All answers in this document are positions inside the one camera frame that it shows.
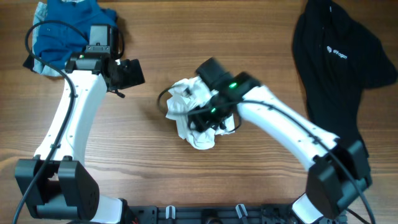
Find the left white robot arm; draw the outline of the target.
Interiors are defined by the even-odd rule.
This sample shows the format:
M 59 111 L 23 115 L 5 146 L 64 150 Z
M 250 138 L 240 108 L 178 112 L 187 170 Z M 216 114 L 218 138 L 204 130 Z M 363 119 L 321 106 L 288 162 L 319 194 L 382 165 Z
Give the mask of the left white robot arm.
M 85 169 L 85 149 L 105 94 L 145 82 L 137 59 L 74 53 L 65 66 L 65 86 L 54 119 L 33 158 L 17 162 L 15 178 L 30 215 L 82 223 L 139 223 L 124 199 L 100 194 Z

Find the white t-shirt black print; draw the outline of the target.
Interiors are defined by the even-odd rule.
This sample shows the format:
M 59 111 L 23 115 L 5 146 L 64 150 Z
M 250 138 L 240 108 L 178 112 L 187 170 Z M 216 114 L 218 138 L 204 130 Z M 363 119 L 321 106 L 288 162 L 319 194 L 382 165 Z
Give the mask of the white t-shirt black print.
M 207 150 L 215 146 L 215 136 L 233 134 L 236 130 L 232 115 L 223 120 L 221 124 L 196 131 L 194 124 L 188 123 L 187 116 L 178 113 L 189 112 L 196 107 L 204 107 L 218 91 L 210 90 L 200 77 L 183 79 L 174 83 L 169 90 L 171 98 L 167 100 L 166 118 L 174 120 L 177 125 L 178 136 L 186 140 L 198 150 Z

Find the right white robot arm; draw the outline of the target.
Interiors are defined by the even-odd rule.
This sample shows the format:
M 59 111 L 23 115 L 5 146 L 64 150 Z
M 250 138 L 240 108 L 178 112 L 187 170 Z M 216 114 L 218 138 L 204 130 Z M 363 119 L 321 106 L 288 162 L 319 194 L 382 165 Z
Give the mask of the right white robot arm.
M 228 72 L 197 75 L 217 94 L 189 113 L 196 126 L 203 129 L 208 120 L 219 121 L 236 111 L 290 151 L 308 172 L 305 192 L 291 206 L 301 222 L 336 219 L 357 198 L 371 211 L 364 191 L 372 180 L 361 141 L 341 139 L 311 123 L 246 72 L 235 77 Z

